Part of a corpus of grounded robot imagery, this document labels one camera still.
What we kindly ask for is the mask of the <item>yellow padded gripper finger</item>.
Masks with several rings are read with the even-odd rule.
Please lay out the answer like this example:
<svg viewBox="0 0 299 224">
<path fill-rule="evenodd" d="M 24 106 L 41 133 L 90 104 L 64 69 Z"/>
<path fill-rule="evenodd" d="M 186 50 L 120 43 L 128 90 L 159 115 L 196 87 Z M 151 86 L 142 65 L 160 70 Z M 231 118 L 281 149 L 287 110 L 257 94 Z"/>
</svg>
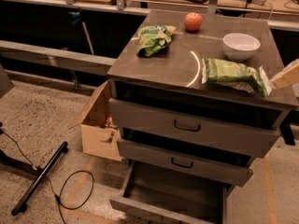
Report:
<svg viewBox="0 0 299 224">
<path fill-rule="evenodd" d="M 285 66 L 270 79 L 273 89 L 281 89 L 299 83 L 299 59 Z"/>
</svg>

